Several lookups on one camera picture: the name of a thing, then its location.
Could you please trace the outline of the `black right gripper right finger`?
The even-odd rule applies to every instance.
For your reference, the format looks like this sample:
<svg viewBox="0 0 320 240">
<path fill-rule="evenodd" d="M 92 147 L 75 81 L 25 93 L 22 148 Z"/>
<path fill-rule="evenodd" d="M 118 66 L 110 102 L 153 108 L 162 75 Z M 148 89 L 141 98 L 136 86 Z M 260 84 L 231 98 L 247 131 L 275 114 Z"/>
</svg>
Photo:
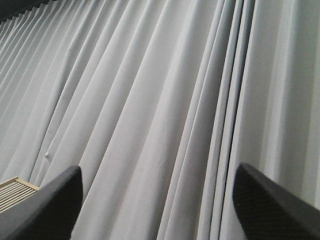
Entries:
<svg viewBox="0 0 320 240">
<path fill-rule="evenodd" d="M 249 240 L 318 240 L 320 211 L 256 168 L 241 163 L 235 173 L 232 200 Z"/>
</svg>

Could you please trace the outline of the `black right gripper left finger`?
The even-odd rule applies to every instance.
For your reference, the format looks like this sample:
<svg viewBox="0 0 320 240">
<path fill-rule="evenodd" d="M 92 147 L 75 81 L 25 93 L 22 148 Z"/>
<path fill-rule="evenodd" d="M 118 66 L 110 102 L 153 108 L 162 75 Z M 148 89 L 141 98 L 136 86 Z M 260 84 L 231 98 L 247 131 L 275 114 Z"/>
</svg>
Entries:
<svg viewBox="0 0 320 240">
<path fill-rule="evenodd" d="M 71 166 L 0 214 L 2 240 L 69 240 L 83 201 L 82 171 Z"/>
</svg>

